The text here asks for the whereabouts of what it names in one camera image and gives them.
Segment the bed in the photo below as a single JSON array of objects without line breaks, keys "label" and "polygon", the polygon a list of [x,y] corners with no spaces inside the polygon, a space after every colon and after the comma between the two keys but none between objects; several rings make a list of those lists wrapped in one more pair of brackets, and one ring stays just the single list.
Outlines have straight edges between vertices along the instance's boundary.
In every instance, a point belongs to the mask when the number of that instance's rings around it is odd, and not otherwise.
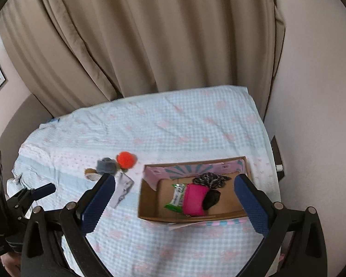
[{"label": "bed", "polygon": [[[116,209],[106,207],[87,235],[113,276],[236,276],[262,240],[247,218],[171,230],[137,218],[137,204],[145,164],[243,155],[257,188],[280,201],[268,135],[247,89],[218,86],[130,97],[42,124],[19,150],[8,195],[52,182],[56,192],[36,205],[62,208],[95,184],[85,178],[85,168],[121,151],[138,157],[127,173],[134,186]],[[63,248],[82,276],[65,240]],[[269,274],[277,264],[275,259]]]}]

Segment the pink pouch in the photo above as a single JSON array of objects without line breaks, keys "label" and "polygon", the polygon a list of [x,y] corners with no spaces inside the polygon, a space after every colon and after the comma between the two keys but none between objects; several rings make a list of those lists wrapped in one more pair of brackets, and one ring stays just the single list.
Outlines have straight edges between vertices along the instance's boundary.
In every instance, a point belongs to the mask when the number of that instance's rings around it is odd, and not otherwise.
[{"label": "pink pouch", "polygon": [[189,216],[205,216],[203,201],[210,189],[203,185],[187,184],[182,210]]}]

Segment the headboard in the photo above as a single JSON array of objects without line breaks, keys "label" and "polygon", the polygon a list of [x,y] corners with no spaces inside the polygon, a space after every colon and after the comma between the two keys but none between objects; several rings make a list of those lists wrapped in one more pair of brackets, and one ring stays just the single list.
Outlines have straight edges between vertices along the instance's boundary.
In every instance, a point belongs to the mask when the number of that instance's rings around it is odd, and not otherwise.
[{"label": "headboard", "polygon": [[18,157],[21,144],[41,123],[47,122],[51,118],[50,113],[31,94],[19,107],[4,129],[0,137],[0,151],[5,193],[7,180],[13,178],[11,170]]}]

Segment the orange ball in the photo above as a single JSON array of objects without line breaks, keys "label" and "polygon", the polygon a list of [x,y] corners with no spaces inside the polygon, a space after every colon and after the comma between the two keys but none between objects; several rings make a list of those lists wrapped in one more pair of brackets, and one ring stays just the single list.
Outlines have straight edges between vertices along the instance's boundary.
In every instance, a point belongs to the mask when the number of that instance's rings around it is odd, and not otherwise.
[{"label": "orange ball", "polygon": [[123,151],[117,155],[116,161],[122,169],[130,169],[136,163],[136,156],[127,151]]}]

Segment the curtain fold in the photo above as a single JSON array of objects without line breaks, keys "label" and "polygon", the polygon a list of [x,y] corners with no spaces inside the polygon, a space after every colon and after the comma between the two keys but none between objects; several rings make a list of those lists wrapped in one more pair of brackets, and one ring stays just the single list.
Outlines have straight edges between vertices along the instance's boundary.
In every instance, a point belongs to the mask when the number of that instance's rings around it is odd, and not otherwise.
[{"label": "curtain fold", "polygon": [[273,0],[9,0],[0,33],[53,115],[118,93],[233,84],[263,116],[278,51]]}]

